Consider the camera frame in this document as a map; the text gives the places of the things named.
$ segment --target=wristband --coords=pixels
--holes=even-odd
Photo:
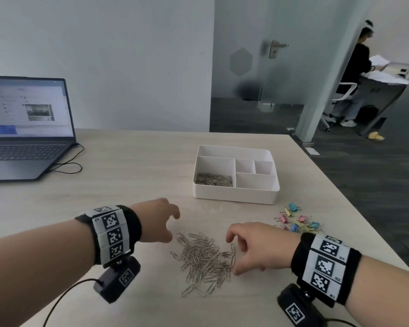
[[[305,233],[291,261],[298,285],[327,306],[345,305],[362,255],[327,235]]]
[[[75,219],[90,227],[95,246],[94,264],[102,264],[104,268],[131,255],[142,235],[138,216],[124,205],[84,211]]]

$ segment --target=white office chair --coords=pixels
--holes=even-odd
[[[320,121],[326,127],[326,132],[330,132],[330,124],[325,119],[325,116],[332,112],[333,107],[335,106],[335,104],[337,104],[340,101],[348,99],[350,94],[353,93],[354,90],[358,87],[358,84],[354,83],[354,82],[340,82],[339,86],[341,86],[341,85],[350,85],[350,88],[347,91],[347,93],[345,93],[345,94],[335,93],[334,97],[336,97],[336,98],[334,98],[332,100],[331,104],[329,104],[328,106],[325,107],[325,109],[323,111],[323,114],[321,115]]]

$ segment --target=door lock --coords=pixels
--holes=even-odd
[[[277,54],[279,52],[279,48],[287,48],[289,47],[286,43],[280,43],[277,40],[273,40],[271,42],[271,48],[269,50],[269,57],[270,58],[277,58]]]

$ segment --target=monitor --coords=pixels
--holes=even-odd
[[[0,137],[73,137],[63,79],[0,77]]]

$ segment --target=floor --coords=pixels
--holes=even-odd
[[[301,110],[281,105],[262,112],[257,102],[213,98],[210,131],[288,134]],[[312,160],[409,266],[409,154],[342,126],[318,129],[313,142],[320,155]]]

